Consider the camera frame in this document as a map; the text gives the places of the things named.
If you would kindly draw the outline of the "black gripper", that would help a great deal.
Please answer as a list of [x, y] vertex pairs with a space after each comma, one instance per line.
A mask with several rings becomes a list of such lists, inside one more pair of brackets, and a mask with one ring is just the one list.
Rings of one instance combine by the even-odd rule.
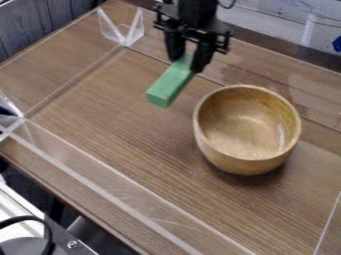
[[232, 26], [216, 17], [218, 0], [161, 0], [153, 7], [153, 26], [163, 31], [168, 58], [184, 54], [187, 41], [195, 43], [190, 70], [198, 74], [210, 63], [214, 52], [224, 54]]

